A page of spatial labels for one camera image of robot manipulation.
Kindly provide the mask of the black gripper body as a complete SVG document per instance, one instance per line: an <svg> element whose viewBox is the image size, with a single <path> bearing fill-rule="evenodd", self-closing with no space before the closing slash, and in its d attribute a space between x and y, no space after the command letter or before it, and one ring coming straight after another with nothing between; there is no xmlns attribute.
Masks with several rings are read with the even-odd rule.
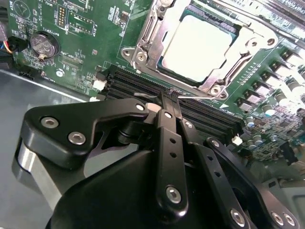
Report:
<svg viewBox="0 0 305 229"><path fill-rule="evenodd" d="M168 223L154 198L152 152L132 153L71 187L59 200L51 229L223 229L205 179L186 165L189 207L186 215Z"/></svg>

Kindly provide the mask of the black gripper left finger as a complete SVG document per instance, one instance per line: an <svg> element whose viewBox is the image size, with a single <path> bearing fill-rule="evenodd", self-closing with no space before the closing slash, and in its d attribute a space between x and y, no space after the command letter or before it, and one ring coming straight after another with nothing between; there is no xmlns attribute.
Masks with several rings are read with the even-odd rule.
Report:
<svg viewBox="0 0 305 229"><path fill-rule="evenodd" d="M188 209L183 124L178 97L161 93L158 104L136 98L41 106L24 115L16 151L51 209L85 179L84 164L97 146L138 144L156 157L152 199L168 217Z"/></svg>

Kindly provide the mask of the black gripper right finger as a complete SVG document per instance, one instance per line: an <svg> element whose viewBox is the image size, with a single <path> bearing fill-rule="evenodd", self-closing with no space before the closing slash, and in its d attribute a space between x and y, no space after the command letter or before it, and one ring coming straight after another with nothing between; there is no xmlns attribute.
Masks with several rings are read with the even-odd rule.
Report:
<svg viewBox="0 0 305 229"><path fill-rule="evenodd" d="M207 180L220 229L298 229L300 224L251 172L216 138L203 141L195 126L182 117L178 95L171 95L175 116L192 153L195 167Z"/></svg>

